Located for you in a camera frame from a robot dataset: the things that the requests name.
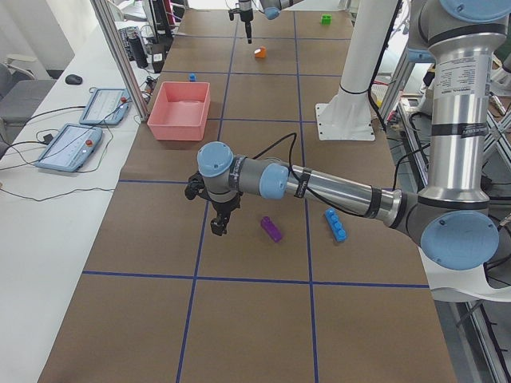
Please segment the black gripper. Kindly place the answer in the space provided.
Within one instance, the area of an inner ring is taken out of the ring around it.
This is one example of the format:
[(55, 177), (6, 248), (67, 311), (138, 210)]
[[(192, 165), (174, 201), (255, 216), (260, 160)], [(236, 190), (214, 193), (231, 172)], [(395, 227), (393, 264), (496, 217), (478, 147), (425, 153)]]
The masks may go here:
[[(252, 9), (252, 1), (251, 0), (239, 0), (239, 11), (240, 11), (240, 19), (242, 21), (252, 21), (253, 20), (253, 9)], [(252, 23), (245, 22), (245, 33), (247, 37), (248, 44), (252, 43)]]
[(228, 216), (235, 209), (240, 208), (242, 194), (238, 191), (227, 191), (225, 193), (214, 193), (210, 191), (209, 196), (217, 214), (210, 222), (211, 231), (214, 235), (226, 235)]

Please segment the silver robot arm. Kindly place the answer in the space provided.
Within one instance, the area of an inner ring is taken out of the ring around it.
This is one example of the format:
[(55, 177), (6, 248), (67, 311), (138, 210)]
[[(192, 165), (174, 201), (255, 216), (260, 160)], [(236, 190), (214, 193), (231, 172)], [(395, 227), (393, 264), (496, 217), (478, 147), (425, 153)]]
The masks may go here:
[(253, 5), (259, 7), (262, 14), (268, 20), (277, 18), (280, 13), (290, 8), (299, 1), (294, 0), (240, 0), (236, 3), (235, 7), (228, 11), (228, 15), (231, 21), (234, 20), (236, 15), (240, 16), (241, 22), (244, 24), (246, 38), (249, 44), (252, 43), (252, 21), (254, 20)]
[(507, 1), (412, 2), (408, 51), (415, 61), (435, 64), (428, 176), (418, 193), (360, 184), (263, 154), (237, 156), (213, 141), (198, 151), (198, 170), (185, 195), (212, 203), (216, 235), (226, 233), (244, 193), (265, 199), (290, 194), (378, 219), (409, 236), (442, 267), (479, 267), (499, 244), (481, 170), (492, 57), (507, 38), (509, 14)]

